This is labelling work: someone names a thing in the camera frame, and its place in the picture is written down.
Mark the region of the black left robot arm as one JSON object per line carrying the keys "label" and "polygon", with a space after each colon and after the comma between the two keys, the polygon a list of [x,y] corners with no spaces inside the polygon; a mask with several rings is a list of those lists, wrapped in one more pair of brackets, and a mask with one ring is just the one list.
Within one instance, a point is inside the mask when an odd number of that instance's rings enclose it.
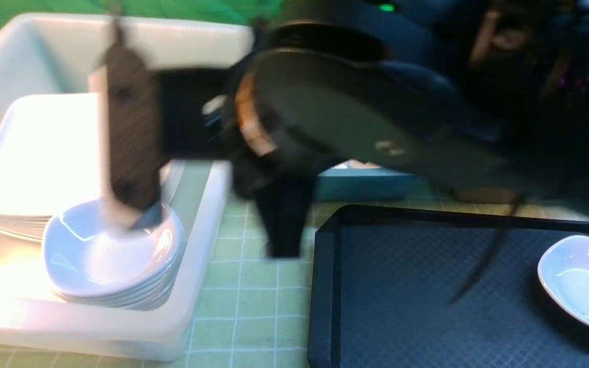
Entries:
{"label": "black left robot arm", "polygon": [[346,160],[501,187],[589,216],[589,1],[284,1],[229,67],[151,69],[120,14],[98,70],[119,228],[162,221],[169,160],[227,160],[268,254],[297,257],[321,172]]}

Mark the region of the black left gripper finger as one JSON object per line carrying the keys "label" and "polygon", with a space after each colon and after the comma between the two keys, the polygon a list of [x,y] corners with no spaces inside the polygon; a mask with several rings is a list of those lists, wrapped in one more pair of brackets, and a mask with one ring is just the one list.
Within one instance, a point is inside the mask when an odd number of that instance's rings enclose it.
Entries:
{"label": "black left gripper finger", "polygon": [[98,75],[102,211],[119,228],[154,228],[162,221],[157,83],[129,44],[119,20]]}
{"label": "black left gripper finger", "polygon": [[254,202],[268,238],[267,256],[295,259],[308,215],[315,201],[318,178],[279,177],[255,192]]}

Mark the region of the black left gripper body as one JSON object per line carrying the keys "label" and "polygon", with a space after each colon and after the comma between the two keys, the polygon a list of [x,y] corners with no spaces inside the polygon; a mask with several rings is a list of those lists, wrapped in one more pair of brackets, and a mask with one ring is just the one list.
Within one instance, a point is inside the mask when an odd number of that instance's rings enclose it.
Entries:
{"label": "black left gripper body", "polygon": [[205,112],[219,97],[234,97],[246,69],[157,70],[157,107],[165,159],[253,159],[232,103]]}

